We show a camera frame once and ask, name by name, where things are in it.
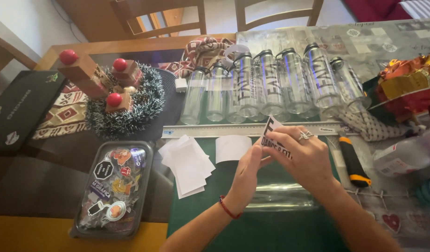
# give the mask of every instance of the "woman's left hand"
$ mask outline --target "woman's left hand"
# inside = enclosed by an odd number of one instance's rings
[[[231,189],[223,200],[234,215],[241,213],[251,202],[257,187],[257,171],[274,160],[272,157],[262,159],[260,140],[261,138],[240,158]]]

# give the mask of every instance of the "woman's right hand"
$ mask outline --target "woman's right hand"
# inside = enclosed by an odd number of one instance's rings
[[[339,181],[331,172],[328,146],[316,136],[300,139],[303,126],[282,126],[270,131],[266,136],[281,143],[290,153],[292,159],[271,147],[263,147],[295,179],[317,199],[324,198],[333,188],[341,188]]]

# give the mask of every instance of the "black round placemat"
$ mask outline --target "black round placemat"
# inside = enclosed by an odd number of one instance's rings
[[[162,86],[165,92],[165,105],[161,113],[151,121],[145,130],[134,135],[120,138],[120,140],[152,141],[162,137],[164,125],[175,125],[181,116],[185,93],[177,93],[175,88],[176,75],[168,70],[155,68],[162,77]]]

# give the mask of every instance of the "hand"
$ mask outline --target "hand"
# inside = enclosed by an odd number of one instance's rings
[[[261,138],[240,158],[231,189],[223,200],[234,215],[241,213],[251,202],[257,187],[257,171],[274,160],[272,157],[262,159],[260,141]]]
[[[333,177],[328,155],[328,146],[316,136],[301,139],[303,126],[283,126],[270,131],[266,136],[281,143],[291,152],[292,159],[271,147],[263,151],[276,159],[295,179],[318,200],[340,183]]]

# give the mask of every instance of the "tinsel wreath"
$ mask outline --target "tinsel wreath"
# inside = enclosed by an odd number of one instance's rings
[[[87,101],[85,122],[90,130],[104,140],[118,140],[144,130],[164,107],[161,75],[151,66],[136,63],[144,74],[144,81],[142,90],[131,95],[134,101],[132,111],[106,113],[106,99]],[[105,72],[117,84],[110,69],[106,68]]]

